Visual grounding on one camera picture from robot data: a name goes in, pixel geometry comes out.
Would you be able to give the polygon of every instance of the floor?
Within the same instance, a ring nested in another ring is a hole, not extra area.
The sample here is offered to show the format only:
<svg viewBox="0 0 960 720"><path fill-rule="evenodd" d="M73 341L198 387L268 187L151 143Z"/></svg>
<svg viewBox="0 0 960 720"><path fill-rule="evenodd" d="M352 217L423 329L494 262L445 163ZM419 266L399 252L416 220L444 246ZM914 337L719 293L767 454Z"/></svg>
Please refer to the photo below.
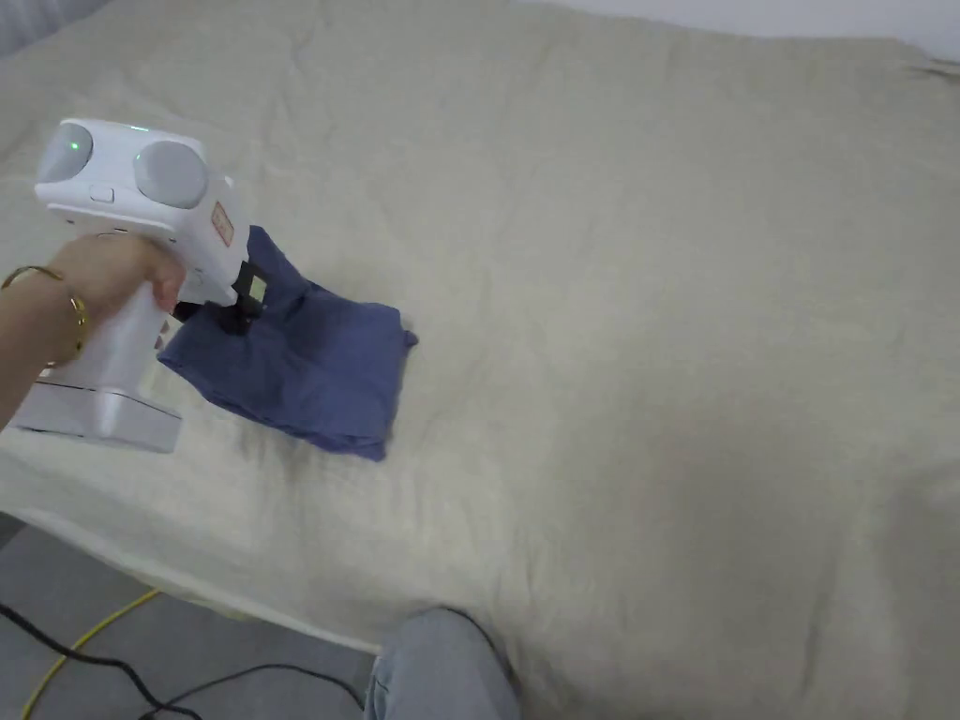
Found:
<svg viewBox="0 0 960 720"><path fill-rule="evenodd" d="M0 601L61 641L72 643L148 589L37 529L21 529L0 516ZM364 653L265 622L229 619L165 595L118 620L85 650L126 660L161 698L264 662L293 663L333 675L362 694L373 663ZM19 716L55 659L52 651L0 619L0 718ZM204 720L360 717L341 688L275 670L211 688L184 704ZM132 720L146 709L119 671L68 662L43 695L34 718Z"/></svg>

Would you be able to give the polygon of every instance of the power cord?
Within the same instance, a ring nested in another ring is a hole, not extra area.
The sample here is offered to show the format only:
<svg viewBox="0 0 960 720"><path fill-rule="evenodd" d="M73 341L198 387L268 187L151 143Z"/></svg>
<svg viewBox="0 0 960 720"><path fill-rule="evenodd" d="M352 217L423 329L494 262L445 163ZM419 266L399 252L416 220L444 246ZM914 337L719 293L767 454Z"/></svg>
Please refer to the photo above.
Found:
<svg viewBox="0 0 960 720"><path fill-rule="evenodd" d="M344 681L339 680L338 678L331 677L329 675L325 675L324 673L318 673L318 672L314 672L313 670L307 670L305 667L300 667L299 665L291 665L286 662L267 662L263 665L255 665L254 667L248 667L246 670L241 670L240 672L232 673L230 675L225 675L223 678L217 678L216 680L211 680L209 683L204 683L202 685L197 685L196 687L192 687L189 690L182 692L180 695L170 698L170 700L168 700L167 703L169 705L173 705L174 703L178 703L181 700L186 700L188 697L196 695L199 692L203 692L204 690L209 690L211 687L216 687L217 685L220 685L223 683L229 683L231 680L237 680L239 678L244 677L245 675L251 675L252 673L260 672L261 670L293 670L294 672L301 673L302 675L309 675L311 678L317 678L318 680L326 680L328 683L333 683L338 687L341 687L346 692L346 694L350 696L350 699L353 700L354 703L356 703L356 706L358 708L360 708L361 710L364 708L363 698L361 698L360 695L357 693L357 691L354 690L352 687L350 687L350 685L348 685ZM156 717L156 714L158 712L159 710L151 710L149 712L145 712L142 715L140 715L139 720L152 720L152 718Z"/></svg>
<svg viewBox="0 0 960 720"><path fill-rule="evenodd" d="M170 710L175 712L178 715L186 715L187 717L193 718L193 720L204 720L200 715L194 712L191 709L179 708L176 705L168 705L167 703L160 702L155 696L154 693L150 691L144 682L140 679L140 676L136 674L136 671L127 665L122 660L117 660L115 658L98 658L93 655L86 655L84 653L78 653L76 650L68 648L66 645L61 645L52 637L48 636L42 630L40 630L34 623L28 620L26 617L21 615L19 612L13 608L0 603L0 614L10 620L11 623L16 625L20 630L22 630L27 635L31 636L34 640L38 640L46 645L51 650L65 655L71 660L76 660L77 662L85 662L89 665L103 665L105 667L116 667L120 670L123 670L124 673L130 678L131 682L136 686L137 692L139 692L143 699L146 700L154 709L158 710Z"/></svg>
<svg viewBox="0 0 960 720"><path fill-rule="evenodd" d="M203 720L201 715L198 714L197 712L189 708L182 708L176 705L176 703L188 697L196 695L197 693L203 692L204 690L208 690L211 687L215 687L216 685L228 683L232 680L237 680L246 675L250 675L251 673L259 672L261 670L292 670L295 672L299 672L302 675L309 675L310 677L317 678L319 680L324 680L328 683L333 683L338 687L342 688L350 696L350 699L354 703L356 703L356 705L361 710L364 708L363 699L360 697L360 695L357 693L356 690L354 690L349 684L345 683L344 681L338 678L331 677L329 675L325 675L324 673L318 673L313 670L308 670L305 667L300 667L298 665L293 665L288 663L279 663L279 662L256 665L254 667L249 667L246 670L241 670L239 672L231 673L230 675L226 675L223 678L211 680L207 683L203 683L189 690L186 690L185 692L182 692L180 695L176 696L175 698L172 698L171 700L168 700L167 702L163 703L163 702L160 702L156 698L156 696L150 691L150 689L146 686L146 684L143 682L140 676L137 675L136 671L133 670L132 667L130 667L128 664L126 664L122 660L117 660L115 658L100 658L100 657L87 655L85 653L81 653L77 651L76 648L79 648L82 645L84 645L88 640L90 640L93 636L95 636L101 630L106 628L106 626L112 623L114 620L125 615L127 612L130 612L133 609L143 605L143 603L147 602L153 597L156 597L157 594L158 594L158 590L151 590L146 595L138 598L137 600L134 600L127 607L123 608L120 611L115 612L110 617L98 623L93 629L85 633L74 644L73 648L68 648L60 644L59 642L54 640L52 637L48 636L46 633L41 631L36 625L30 622L30 620L28 620L26 617L21 615L19 612L15 611L14 609L10 608L7 605L4 605L3 603L0 603L0 614L2 614L4 617L10 620L10 622L12 622L18 628L23 630L25 633L33 637L35 640L41 642L42 644L46 645L47 647L51 648L57 653L60 653L63 656L58 659L58 661L54 664L53 667L50 668L46 676L44 676L43 680L41 681L40 685L34 691L34 694L31 696L27 705L24 706L23 714L21 715L21 720L29 720L30 715L33 712L33 709L36 706L36 701L39 699L44 688L50 682L50 680L54 677L54 675L56 675L57 671L60 670L60 667L63 665L63 663L67 659L76 660L77 662L84 662L86 664L91 664L91 665L103 665L108 667L116 667L122 670L127 675L127 677L130 678L131 682L136 687L140 695L143 696L144 700L146 700L153 708L152 710L141 715L140 720L153 720L153 718L156 717L156 714L158 712L162 712L164 710L167 710L169 712L175 712L180 715L186 715L187 717L190 717L193 720Z"/></svg>

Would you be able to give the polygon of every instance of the gold bangle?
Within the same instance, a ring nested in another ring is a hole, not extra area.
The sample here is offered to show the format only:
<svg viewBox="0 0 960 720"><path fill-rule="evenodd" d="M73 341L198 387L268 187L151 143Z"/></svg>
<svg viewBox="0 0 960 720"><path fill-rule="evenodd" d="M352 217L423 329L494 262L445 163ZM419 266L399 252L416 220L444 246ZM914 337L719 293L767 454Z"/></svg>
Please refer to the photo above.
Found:
<svg viewBox="0 0 960 720"><path fill-rule="evenodd" d="M14 280L31 270L41 273L42 275L46 275L47 277L51 277L54 280L64 282L63 273L59 273L56 270L44 268L40 265L24 265L22 268L17 268L7 276L7 279L3 281L3 285L0 285L0 290L6 290L13 284ZM77 314L77 343L74 346L73 357L62 362L47 363L48 368L58 368L60 365L65 365L66 363L76 360L80 353L84 350L84 345L86 344L86 335L90 329L90 316L86 312L86 305L84 305L84 301L77 297L77 294L73 292L73 288L71 288L69 285L67 286L67 291L70 293L70 304L73 305L73 311Z"/></svg>

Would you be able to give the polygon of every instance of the beige bedsheet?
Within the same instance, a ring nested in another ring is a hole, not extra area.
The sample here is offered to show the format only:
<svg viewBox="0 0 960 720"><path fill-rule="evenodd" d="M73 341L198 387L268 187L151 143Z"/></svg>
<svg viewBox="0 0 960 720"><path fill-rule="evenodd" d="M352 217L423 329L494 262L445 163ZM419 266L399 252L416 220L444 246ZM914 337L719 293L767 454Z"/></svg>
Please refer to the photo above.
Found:
<svg viewBox="0 0 960 720"><path fill-rule="evenodd" d="M0 259L67 115L195 135L404 313L382 464L207 404L172 456L7 431L0 508L373 646L466 608L532 716L960 707L960 87L887 41L487 0L116 0L0 62Z"/></svg>

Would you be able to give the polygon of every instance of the blue cloth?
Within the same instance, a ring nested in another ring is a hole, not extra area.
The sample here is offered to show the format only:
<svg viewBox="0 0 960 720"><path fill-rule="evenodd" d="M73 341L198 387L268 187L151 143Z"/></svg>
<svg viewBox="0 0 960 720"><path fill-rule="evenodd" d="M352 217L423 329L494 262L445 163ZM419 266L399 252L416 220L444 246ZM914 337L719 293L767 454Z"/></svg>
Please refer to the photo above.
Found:
<svg viewBox="0 0 960 720"><path fill-rule="evenodd" d="M329 452L382 460L417 336L393 307L344 300L302 277L263 228L251 226L248 253L268 286L247 335L227 335L208 306L159 361L241 417Z"/></svg>

